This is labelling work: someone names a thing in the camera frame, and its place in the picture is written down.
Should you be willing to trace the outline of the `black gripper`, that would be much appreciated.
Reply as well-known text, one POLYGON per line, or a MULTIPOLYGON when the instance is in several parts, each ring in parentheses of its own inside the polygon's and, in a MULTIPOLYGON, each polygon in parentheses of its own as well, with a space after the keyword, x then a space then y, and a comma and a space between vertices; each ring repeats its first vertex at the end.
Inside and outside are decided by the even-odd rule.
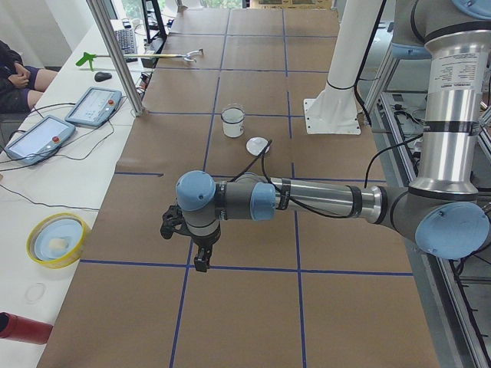
POLYGON ((196 271, 207 272, 209 269, 209 249, 213 248, 213 245, 217 243, 221 236, 221 230, 216 229, 214 232, 204 235, 192 235, 191 238, 195 245, 199 247, 199 250, 193 260, 196 271))

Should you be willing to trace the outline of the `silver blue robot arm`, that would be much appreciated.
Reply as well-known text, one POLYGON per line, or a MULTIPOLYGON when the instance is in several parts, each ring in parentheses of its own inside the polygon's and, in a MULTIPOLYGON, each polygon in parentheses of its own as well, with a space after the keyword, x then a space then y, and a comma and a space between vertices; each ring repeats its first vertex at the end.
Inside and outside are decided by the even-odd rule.
POLYGON ((358 188, 249 172, 217 182, 192 171, 176 184, 177 203, 163 215, 161 235, 190 237, 201 272, 209 268, 221 221, 269 220, 287 209, 331 219, 363 218, 443 259, 464 258, 482 248, 490 225, 470 173, 490 52, 490 3, 398 1, 393 45, 412 57, 431 57, 420 166, 408 187, 358 188))

